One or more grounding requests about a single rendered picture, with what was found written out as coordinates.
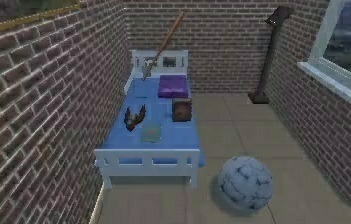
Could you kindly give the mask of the brown book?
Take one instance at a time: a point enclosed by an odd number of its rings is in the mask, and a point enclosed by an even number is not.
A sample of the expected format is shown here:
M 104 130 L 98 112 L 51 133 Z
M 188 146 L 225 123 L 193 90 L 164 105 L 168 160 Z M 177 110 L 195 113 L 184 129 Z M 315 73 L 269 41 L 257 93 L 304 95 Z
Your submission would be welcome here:
M 192 99 L 175 98 L 172 100 L 172 121 L 187 122 L 192 118 Z

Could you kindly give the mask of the white bed with blue sheet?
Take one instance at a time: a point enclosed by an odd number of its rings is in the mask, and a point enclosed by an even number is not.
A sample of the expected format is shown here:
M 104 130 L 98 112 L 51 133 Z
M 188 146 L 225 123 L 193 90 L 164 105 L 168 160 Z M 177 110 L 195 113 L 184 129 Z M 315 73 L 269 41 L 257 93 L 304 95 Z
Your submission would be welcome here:
M 132 71 L 124 87 L 125 99 L 113 121 L 103 145 L 94 150 L 103 186 L 112 187 L 111 179 L 120 176 L 181 176 L 197 186 L 198 169 L 204 165 L 196 122 L 172 121 L 172 99 L 159 98 L 159 79 L 162 75 L 187 77 L 188 52 L 167 50 L 157 59 L 152 75 L 142 80 L 145 68 L 155 56 L 153 50 L 131 52 Z M 126 129 L 124 115 L 127 108 L 137 114 L 146 107 L 144 120 L 132 132 Z M 161 125 L 158 142 L 142 142 L 142 126 Z

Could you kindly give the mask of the purple pillow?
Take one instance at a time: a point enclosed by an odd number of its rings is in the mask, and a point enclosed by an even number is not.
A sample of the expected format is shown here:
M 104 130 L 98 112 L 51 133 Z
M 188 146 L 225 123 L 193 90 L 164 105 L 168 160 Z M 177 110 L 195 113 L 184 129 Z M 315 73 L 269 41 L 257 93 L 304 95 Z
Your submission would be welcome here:
M 185 75 L 162 75 L 159 79 L 159 98 L 187 98 L 188 86 Z

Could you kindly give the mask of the dark brown red toy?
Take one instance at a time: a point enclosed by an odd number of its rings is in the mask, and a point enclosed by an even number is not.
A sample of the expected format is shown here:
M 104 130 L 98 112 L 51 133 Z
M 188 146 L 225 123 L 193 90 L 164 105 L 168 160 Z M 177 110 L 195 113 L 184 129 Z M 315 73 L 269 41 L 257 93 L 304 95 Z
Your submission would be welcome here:
M 124 124 L 126 126 L 126 129 L 132 132 L 134 128 L 144 120 L 145 114 L 146 114 L 145 105 L 141 106 L 137 114 L 132 114 L 130 108 L 127 108 L 124 115 Z

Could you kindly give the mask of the brown wooden bat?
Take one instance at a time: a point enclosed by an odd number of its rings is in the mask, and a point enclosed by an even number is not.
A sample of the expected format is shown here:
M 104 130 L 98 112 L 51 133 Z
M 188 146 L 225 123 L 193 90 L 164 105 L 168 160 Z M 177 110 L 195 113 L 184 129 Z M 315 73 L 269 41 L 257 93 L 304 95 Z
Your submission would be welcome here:
M 185 16 L 185 12 L 183 12 L 183 11 L 180 12 L 179 16 L 177 17 L 177 19 L 175 20 L 174 24 L 172 25 L 170 31 L 167 33 L 165 39 L 163 40 L 161 46 L 158 48 L 156 55 L 152 59 L 152 62 L 149 64 L 149 66 L 147 67 L 146 71 L 144 72 L 143 78 L 142 78 L 143 81 L 145 81 L 146 78 L 148 77 L 148 75 L 151 74 L 151 69 L 156 64 L 157 59 L 159 58 L 159 56 L 162 53 L 162 51 L 167 47 L 171 37 L 173 36 L 175 31 L 179 27 L 179 25 L 180 25 L 182 19 L 184 18 L 184 16 Z

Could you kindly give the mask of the pale blue white ball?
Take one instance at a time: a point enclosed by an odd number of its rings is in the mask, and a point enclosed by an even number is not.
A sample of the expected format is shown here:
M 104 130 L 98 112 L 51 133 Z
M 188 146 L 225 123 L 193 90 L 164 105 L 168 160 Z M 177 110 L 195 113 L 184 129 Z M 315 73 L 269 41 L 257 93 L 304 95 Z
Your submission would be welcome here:
M 228 159 L 217 175 L 218 190 L 235 209 L 256 212 L 273 196 L 273 177 L 269 169 L 250 156 Z

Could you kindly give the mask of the black floor lamp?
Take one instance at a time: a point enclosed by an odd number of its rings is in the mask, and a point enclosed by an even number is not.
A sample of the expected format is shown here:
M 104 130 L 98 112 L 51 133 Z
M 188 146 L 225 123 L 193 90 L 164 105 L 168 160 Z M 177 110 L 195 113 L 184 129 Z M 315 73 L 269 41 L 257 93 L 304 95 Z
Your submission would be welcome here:
M 248 97 L 253 104 L 269 103 L 269 99 L 265 94 L 265 88 L 268 77 L 270 75 L 271 64 L 274 58 L 276 45 L 284 21 L 288 19 L 293 14 L 293 12 L 294 9 L 292 7 L 278 6 L 274 12 L 265 20 L 265 22 L 272 27 L 272 31 L 258 86 L 254 92 L 248 94 Z

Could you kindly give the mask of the white framed window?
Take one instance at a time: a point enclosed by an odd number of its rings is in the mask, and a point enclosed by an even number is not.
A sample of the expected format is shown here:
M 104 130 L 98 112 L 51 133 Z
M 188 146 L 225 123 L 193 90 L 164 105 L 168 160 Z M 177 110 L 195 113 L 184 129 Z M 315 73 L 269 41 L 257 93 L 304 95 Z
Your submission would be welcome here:
M 310 55 L 298 67 L 351 104 L 351 0 L 330 0 Z

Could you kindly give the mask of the yellow framed window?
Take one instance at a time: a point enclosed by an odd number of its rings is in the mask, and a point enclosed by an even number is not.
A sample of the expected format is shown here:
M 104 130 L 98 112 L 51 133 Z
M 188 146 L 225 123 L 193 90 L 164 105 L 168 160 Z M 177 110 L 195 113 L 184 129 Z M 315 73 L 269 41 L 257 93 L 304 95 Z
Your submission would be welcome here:
M 84 0 L 0 0 L 0 31 L 75 10 Z

